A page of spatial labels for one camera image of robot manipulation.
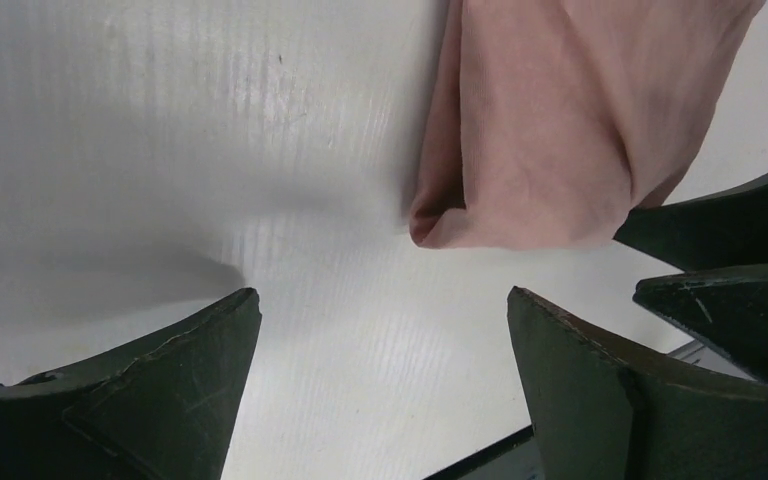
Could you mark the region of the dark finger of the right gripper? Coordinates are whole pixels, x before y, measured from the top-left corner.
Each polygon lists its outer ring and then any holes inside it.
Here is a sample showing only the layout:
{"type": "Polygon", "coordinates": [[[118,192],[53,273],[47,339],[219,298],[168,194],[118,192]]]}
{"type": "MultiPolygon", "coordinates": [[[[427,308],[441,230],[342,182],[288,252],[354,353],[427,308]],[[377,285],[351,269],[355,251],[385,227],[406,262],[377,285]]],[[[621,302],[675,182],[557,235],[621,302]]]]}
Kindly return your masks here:
{"type": "Polygon", "coordinates": [[[633,301],[768,383],[768,264],[645,279],[633,301]]]}
{"type": "Polygon", "coordinates": [[[768,264],[768,173],[704,197],[635,209],[614,240],[682,271],[768,264]]]}

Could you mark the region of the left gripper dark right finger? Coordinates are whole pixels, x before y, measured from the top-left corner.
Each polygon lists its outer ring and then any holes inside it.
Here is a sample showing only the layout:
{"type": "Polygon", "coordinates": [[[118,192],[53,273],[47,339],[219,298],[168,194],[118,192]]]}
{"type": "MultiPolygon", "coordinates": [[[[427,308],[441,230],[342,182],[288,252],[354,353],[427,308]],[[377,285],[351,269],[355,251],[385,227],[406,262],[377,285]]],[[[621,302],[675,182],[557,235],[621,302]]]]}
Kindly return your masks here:
{"type": "Polygon", "coordinates": [[[710,371],[516,287],[507,318],[550,479],[768,479],[768,384],[710,371]]]}

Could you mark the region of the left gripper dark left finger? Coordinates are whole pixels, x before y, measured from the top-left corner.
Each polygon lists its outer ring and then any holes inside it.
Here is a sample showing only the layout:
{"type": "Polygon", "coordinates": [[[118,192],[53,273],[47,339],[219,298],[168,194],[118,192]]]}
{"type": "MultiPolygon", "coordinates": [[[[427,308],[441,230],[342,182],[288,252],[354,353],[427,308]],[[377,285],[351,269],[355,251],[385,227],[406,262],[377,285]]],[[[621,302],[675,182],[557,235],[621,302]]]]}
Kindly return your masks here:
{"type": "Polygon", "coordinates": [[[262,315],[244,288],[102,354],[0,384],[0,479],[218,479],[262,315]]]}

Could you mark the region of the beige pink printed t-shirt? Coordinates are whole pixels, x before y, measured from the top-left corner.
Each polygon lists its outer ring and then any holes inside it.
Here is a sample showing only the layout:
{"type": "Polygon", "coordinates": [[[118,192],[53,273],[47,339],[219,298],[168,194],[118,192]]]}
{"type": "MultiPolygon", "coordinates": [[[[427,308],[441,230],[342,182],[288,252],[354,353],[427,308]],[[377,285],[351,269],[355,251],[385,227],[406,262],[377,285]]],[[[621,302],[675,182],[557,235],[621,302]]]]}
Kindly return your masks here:
{"type": "Polygon", "coordinates": [[[759,1],[453,1],[409,233],[568,248],[662,204],[697,157],[759,1]]]}

